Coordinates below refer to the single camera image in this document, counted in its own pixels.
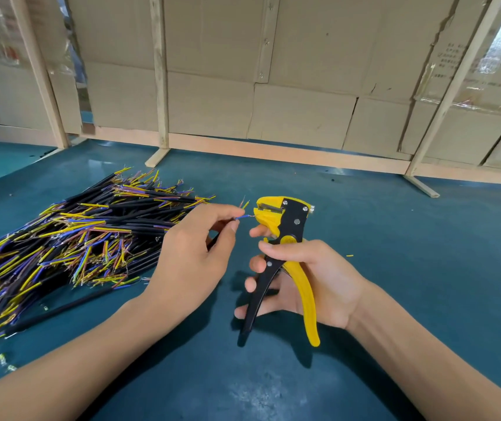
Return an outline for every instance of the person's left hand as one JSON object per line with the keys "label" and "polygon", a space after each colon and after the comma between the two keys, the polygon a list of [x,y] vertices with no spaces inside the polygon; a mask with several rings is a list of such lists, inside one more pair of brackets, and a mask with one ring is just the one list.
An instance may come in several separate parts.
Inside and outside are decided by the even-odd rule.
{"label": "person's left hand", "polygon": [[[211,294],[225,274],[244,210],[233,205],[202,204],[164,236],[155,273],[140,300],[158,306],[170,329],[182,322]],[[210,230],[219,232],[207,250]]]}

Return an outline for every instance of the person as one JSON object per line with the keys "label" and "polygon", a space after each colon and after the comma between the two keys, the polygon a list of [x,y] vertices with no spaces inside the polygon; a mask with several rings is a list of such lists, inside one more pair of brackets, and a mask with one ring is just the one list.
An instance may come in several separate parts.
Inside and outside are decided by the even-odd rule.
{"label": "person", "polygon": [[[132,361],[168,334],[211,294],[227,269],[244,211],[231,205],[200,205],[172,227],[163,241],[153,279],[91,331],[0,379],[0,420],[68,420],[86,407]],[[208,251],[208,233],[220,231]],[[269,236],[265,226],[252,237]],[[322,241],[271,245],[264,254],[302,263],[313,288],[318,322],[348,330],[379,362],[429,420],[501,419],[501,388],[459,358],[417,323],[377,285],[362,277]],[[250,261],[257,273],[261,256]],[[254,290],[254,278],[245,282]],[[281,273],[259,315],[302,313],[291,278]],[[244,318],[246,307],[235,309]]]}

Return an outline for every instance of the wire stripper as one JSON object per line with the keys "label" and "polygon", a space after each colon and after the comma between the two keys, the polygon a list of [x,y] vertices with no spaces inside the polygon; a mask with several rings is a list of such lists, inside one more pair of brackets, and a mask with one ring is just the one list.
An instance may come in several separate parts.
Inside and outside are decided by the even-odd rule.
{"label": "wire stripper", "polygon": [[[256,201],[254,216],[256,220],[270,229],[275,239],[265,241],[273,245],[291,244],[303,241],[303,228],[309,213],[313,212],[314,206],[304,201],[287,196],[265,196]],[[244,346],[247,342],[254,319],[266,295],[272,280],[278,271],[283,268],[294,280],[299,295],[303,302],[303,320],[305,331],[312,346],[318,347],[320,338],[317,332],[317,311],[313,290],[305,272],[297,261],[283,261],[265,256],[266,269],[256,279],[256,290],[252,293],[241,332],[239,345]]]}

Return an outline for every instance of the small metal piece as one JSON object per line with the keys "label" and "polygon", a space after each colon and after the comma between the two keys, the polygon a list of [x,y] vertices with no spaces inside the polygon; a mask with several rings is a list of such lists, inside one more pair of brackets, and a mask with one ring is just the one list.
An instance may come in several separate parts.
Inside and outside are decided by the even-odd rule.
{"label": "small metal piece", "polygon": [[2,367],[6,367],[7,366],[7,358],[2,353],[0,354],[0,365]]}

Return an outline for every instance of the cable bundle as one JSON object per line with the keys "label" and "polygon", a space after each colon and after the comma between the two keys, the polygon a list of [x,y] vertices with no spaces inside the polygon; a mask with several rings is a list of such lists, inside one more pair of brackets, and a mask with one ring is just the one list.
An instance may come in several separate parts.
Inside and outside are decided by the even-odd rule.
{"label": "cable bundle", "polygon": [[31,303],[66,284],[130,286],[157,265],[166,231],[213,198],[179,191],[182,181],[163,187],[158,171],[124,178],[126,170],[0,238],[0,337]]}

